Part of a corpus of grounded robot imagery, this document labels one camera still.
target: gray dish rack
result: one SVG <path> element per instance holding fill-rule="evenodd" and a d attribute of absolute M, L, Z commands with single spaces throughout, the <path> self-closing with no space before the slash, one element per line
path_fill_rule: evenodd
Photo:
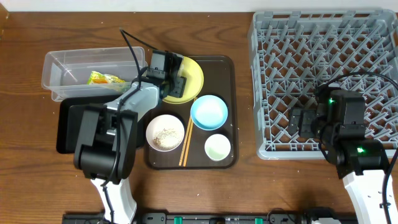
<path fill-rule="evenodd" d="M 287 132 L 289 109 L 316 107 L 318 85 L 360 71 L 398 80 L 398 20 L 389 10 L 257 12 L 248 39 L 261 159 L 324 159 L 314 139 Z M 367 76 L 337 84 L 363 93 L 366 137 L 380 140 L 392 157 L 398 146 L 398 91 Z"/>

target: white bowl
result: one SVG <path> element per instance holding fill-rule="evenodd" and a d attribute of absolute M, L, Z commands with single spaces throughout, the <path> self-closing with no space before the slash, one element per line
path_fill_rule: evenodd
<path fill-rule="evenodd" d="M 177 133 L 179 133 L 178 136 L 179 136 L 180 140 L 179 140 L 178 144 L 175 147 L 173 147 L 172 149 L 162 149 L 154 141 L 155 134 L 162 131 L 163 129 L 174 129 L 174 130 L 176 130 Z M 181 144 L 181 142 L 184 139 L 184 134 L 185 134 L 185 130 L 184 130 L 184 125 L 182 124 L 182 122 L 175 116 L 165 114 L 165 115 L 157 116 L 149 123 L 149 125 L 147 127 L 147 131 L 146 131 L 146 138 L 147 138 L 148 144 L 155 150 L 158 150 L 160 152 L 169 152 L 169 151 L 177 148 Z"/>
<path fill-rule="evenodd" d="M 206 140 L 205 152 L 212 161 L 222 161 L 230 151 L 231 143 L 222 134 L 214 134 Z"/>

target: black tray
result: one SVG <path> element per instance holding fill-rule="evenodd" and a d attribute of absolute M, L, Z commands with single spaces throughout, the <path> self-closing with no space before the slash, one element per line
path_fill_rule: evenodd
<path fill-rule="evenodd" d="M 205 76 L 203 88 L 198 98 L 204 95 L 220 97 L 228 107 L 228 118 L 225 124 L 214 131 L 204 131 L 195 125 L 192 128 L 191 142 L 186 167 L 179 166 L 182 152 L 181 143 L 178 148 L 170 152 L 159 152 L 146 144 L 145 162 L 153 169 L 225 169 L 231 167 L 238 160 L 238 127 L 236 121 L 236 95 L 234 65 L 225 56 L 189 56 L 201 66 Z M 193 103 L 172 105 L 162 102 L 150 112 L 150 118 L 158 115 L 171 114 L 178 117 L 187 130 L 190 108 Z M 213 134 L 225 135 L 231 143 L 231 152 L 222 161 L 212 161 L 205 153 L 205 141 Z"/>

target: bowl of rice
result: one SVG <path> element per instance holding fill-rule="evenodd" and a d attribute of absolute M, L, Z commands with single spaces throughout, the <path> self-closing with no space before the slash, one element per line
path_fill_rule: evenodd
<path fill-rule="evenodd" d="M 177 148 L 181 144 L 184 134 L 182 122 L 169 114 L 154 118 L 146 130 L 148 144 L 160 152 L 169 152 Z"/>

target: wooden chopsticks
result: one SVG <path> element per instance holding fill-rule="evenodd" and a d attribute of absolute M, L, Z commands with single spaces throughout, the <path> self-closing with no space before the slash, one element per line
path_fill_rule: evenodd
<path fill-rule="evenodd" d="M 184 159 L 183 166 L 187 165 L 187 157 L 188 157 L 189 145 L 191 143 L 192 128 L 193 128 L 193 121 L 192 121 L 192 117 L 189 116 L 189 121 L 188 121 L 187 131 L 185 134 L 184 144 L 182 145 L 180 163 L 178 164 L 179 166 L 182 164 L 183 159 Z"/>

